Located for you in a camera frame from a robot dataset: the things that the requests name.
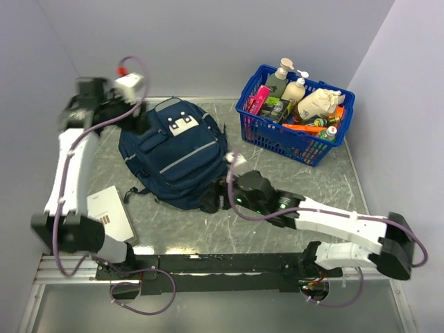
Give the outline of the navy blue student backpack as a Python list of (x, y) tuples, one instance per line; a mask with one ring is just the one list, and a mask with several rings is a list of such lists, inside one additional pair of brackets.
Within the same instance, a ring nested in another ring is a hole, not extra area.
[(223, 128), (197, 105), (172, 97), (147, 112), (150, 128), (136, 135), (122, 130), (118, 149), (143, 189), (123, 198), (152, 194), (182, 210), (200, 210), (200, 196), (226, 177), (228, 141)]

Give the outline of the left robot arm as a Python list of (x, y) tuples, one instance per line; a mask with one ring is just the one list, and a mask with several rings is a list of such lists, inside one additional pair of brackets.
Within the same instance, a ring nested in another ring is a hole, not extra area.
[(148, 90), (145, 78), (123, 74), (106, 88), (107, 79), (81, 77), (77, 92), (58, 118), (59, 155), (53, 188), (44, 211), (31, 217), (31, 228), (54, 256), (84, 253), (112, 264), (123, 279), (137, 261), (130, 244), (106, 235), (100, 221), (88, 216), (87, 193), (101, 131), (109, 125), (140, 134), (148, 128), (146, 104), (137, 100)]

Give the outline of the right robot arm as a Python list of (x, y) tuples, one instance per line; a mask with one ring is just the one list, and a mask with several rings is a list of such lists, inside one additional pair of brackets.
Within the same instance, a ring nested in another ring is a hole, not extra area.
[(340, 239), (337, 244), (311, 241), (304, 249), (303, 268), (310, 276), (335, 268), (375, 268), (395, 280), (410, 280), (415, 242), (403, 215), (387, 217), (348, 212), (279, 189), (258, 171), (221, 178), (201, 196), (208, 212), (232, 204), (261, 215), (279, 228), (306, 230)]

